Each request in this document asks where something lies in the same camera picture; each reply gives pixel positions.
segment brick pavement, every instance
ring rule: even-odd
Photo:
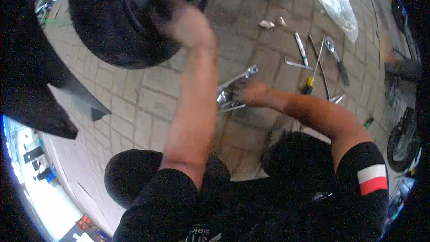
[[[67,2],[58,2],[60,8],[55,19],[70,21]],[[311,66],[316,59],[307,45],[307,35],[312,34],[317,47],[323,34],[329,35],[348,69],[351,83],[349,87],[343,86],[334,58],[325,51],[323,67],[330,93],[333,96],[345,93],[340,104],[355,113],[360,122],[374,116],[375,122],[369,131],[386,155],[389,132],[399,107],[396,110],[386,104],[384,69],[379,64],[380,44],[372,1],[350,2],[359,25],[355,43],[328,17],[318,0],[210,0],[206,14],[218,38],[218,80],[226,81],[256,63],[260,70],[256,79],[279,90],[299,92],[309,71],[283,62],[286,55],[290,61],[301,63],[293,33],[298,31],[304,41]],[[285,28],[259,28],[261,19],[273,21],[277,16],[285,19]],[[60,147],[56,151],[67,180],[85,185],[86,191],[92,189],[89,195],[98,203],[108,231],[114,230],[123,210],[111,202],[104,190],[102,176],[106,163],[113,155],[131,148],[163,151],[179,96],[185,52],[181,50],[157,67],[123,70],[95,57],[83,46],[71,24],[48,24],[45,32],[72,73],[112,111],[111,116],[92,122],[79,113],[68,96],[54,92],[80,131],[76,141],[67,141],[70,146],[59,145],[59,138],[50,138]],[[319,76],[313,94],[326,97]],[[272,134],[291,125],[282,123],[288,121],[287,116],[267,108],[245,108],[221,114],[211,153],[226,163],[233,180],[263,176],[258,159]],[[312,129],[305,131],[330,142]]]

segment black t-shirt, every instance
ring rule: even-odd
[[[223,198],[220,206],[202,204],[186,174],[160,170],[124,213],[114,240],[375,241],[381,236],[387,175],[373,143],[358,144],[345,154],[332,195],[318,203],[292,198],[293,193],[279,195],[281,191],[271,187],[274,180],[254,182],[259,184],[242,193],[242,199]]]

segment man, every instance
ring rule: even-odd
[[[209,157],[216,122],[216,40],[197,9],[172,3],[163,30],[187,50],[178,109],[164,153],[129,150],[106,167],[110,196],[127,211],[115,241],[368,241],[381,236],[384,160],[356,117],[314,96],[246,82],[236,97],[270,107],[331,138],[284,135],[266,153],[269,178],[230,182]],[[323,194],[315,201],[315,195]]]

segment white and red flag patch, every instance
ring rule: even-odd
[[[357,172],[362,196],[380,189],[388,189],[387,170],[384,164],[371,165]]]

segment hand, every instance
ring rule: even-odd
[[[204,14],[187,4],[184,0],[163,0],[172,13],[171,21],[162,23],[158,19],[156,8],[152,9],[151,17],[159,30],[170,35],[186,48],[216,48],[216,40],[209,21]]]
[[[269,90],[265,83],[245,79],[234,89],[234,99],[250,107],[264,107],[264,97]]]

